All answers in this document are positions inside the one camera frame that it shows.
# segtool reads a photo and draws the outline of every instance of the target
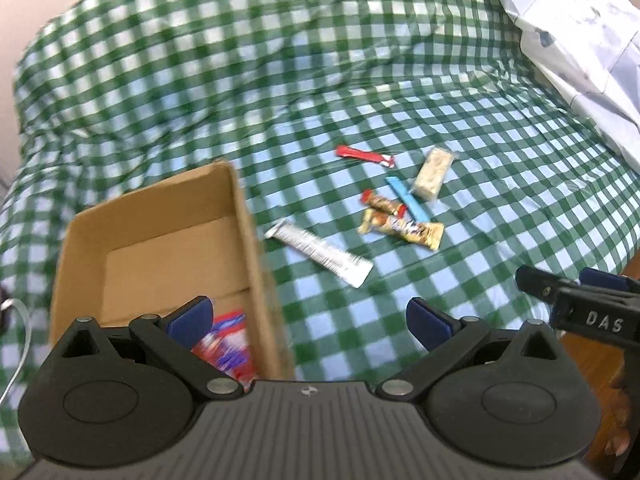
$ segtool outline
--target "cardboard box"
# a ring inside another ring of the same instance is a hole
[[[66,231],[50,342],[78,316],[125,326],[203,295],[214,300],[216,315],[244,310],[262,378],[290,379],[282,314],[261,259],[242,189],[225,161],[97,205],[76,215]]]

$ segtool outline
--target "white fabric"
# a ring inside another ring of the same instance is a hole
[[[523,53],[640,173],[640,10],[628,0],[500,0]]]

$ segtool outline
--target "white cable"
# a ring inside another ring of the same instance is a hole
[[[18,311],[18,314],[20,314],[22,322],[24,323],[24,349],[22,350],[22,356],[20,357],[20,361],[18,362],[18,367],[15,370],[14,376],[11,377],[11,380],[2,393],[2,397],[0,397],[0,407],[8,397],[9,391],[11,390],[12,386],[14,386],[15,380],[18,378],[20,371],[24,367],[24,362],[27,360],[27,352],[29,351],[29,347],[31,346],[31,319],[29,316],[29,311],[27,310],[25,304],[20,300],[9,298],[8,300],[3,301],[2,305],[0,305],[0,312],[4,312],[11,306]]]

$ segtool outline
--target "red and purple snack bag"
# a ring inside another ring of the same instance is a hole
[[[191,351],[242,383],[245,390],[257,377],[246,338],[246,318],[242,310],[216,316],[209,333]]]

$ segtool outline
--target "checkered tablecloth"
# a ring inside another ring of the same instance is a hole
[[[418,357],[412,296],[517,327],[546,309],[517,293],[534,264],[575,278],[620,270],[638,246],[640,184],[532,76],[498,0],[83,0],[17,70],[24,163],[0,216],[0,278],[31,309],[35,345],[0,412],[1,459],[21,460],[18,400],[47,354],[66,224],[83,209],[224,156],[258,230],[288,216],[375,262],[359,289],[277,240],[300,378],[377,381]],[[337,158],[348,144],[398,168]],[[440,199],[440,250],[356,232],[366,188],[458,152]],[[2,336],[0,384],[23,330]]]

